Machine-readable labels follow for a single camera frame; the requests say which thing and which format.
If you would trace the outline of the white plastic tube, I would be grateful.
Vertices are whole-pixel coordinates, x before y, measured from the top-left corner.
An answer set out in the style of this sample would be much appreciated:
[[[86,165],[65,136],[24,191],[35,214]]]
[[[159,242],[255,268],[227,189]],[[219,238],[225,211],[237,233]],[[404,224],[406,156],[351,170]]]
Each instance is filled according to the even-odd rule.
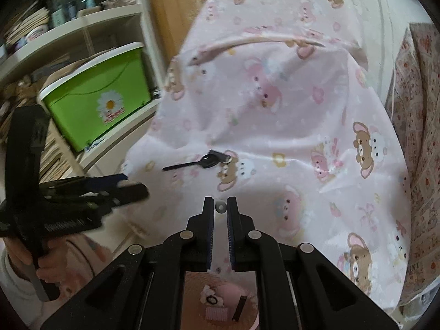
[[[225,202],[219,200],[215,203],[215,210],[219,214],[224,214],[227,211],[227,204]]]

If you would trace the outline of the black plastic spoon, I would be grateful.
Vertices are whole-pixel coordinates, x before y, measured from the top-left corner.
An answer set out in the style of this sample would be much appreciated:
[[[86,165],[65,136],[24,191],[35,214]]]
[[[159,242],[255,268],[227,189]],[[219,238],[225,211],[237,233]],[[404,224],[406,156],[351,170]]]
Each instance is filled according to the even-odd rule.
[[[201,159],[198,161],[192,161],[192,162],[188,162],[188,163],[180,163],[177,165],[166,166],[163,168],[163,171],[172,171],[172,170],[177,170],[179,168],[185,168],[185,167],[195,166],[195,165],[200,166],[201,168],[210,168],[215,164],[216,164],[216,158],[211,154],[207,154],[207,155],[201,157]]]

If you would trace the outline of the green plastic storage box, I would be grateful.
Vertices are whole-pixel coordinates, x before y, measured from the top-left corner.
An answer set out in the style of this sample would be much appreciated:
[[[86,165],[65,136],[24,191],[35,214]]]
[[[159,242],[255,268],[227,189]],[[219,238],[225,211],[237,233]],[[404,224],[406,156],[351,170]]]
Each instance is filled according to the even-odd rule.
[[[44,86],[40,101],[77,152],[152,100],[141,42],[106,51]]]

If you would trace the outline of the pink bear print sheet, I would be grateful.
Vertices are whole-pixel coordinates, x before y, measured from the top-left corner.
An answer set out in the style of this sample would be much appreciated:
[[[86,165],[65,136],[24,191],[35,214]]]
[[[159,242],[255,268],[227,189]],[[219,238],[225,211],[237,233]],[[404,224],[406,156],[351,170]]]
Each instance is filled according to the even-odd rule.
[[[125,158],[150,192],[122,210],[132,229],[159,244],[206,197],[236,197],[259,230],[313,244],[394,309],[410,248],[408,172],[361,44],[351,0],[206,0]],[[163,171],[210,150],[232,160]]]

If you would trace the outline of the strawberry print patchwork blanket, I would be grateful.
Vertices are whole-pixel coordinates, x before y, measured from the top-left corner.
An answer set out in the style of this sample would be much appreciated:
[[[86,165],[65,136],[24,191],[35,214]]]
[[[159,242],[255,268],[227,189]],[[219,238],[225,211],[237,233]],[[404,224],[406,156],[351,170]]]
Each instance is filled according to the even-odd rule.
[[[439,30],[408,25],[395,61],[386,111],[409,172],[411,244],[400,304],[439,284]]]

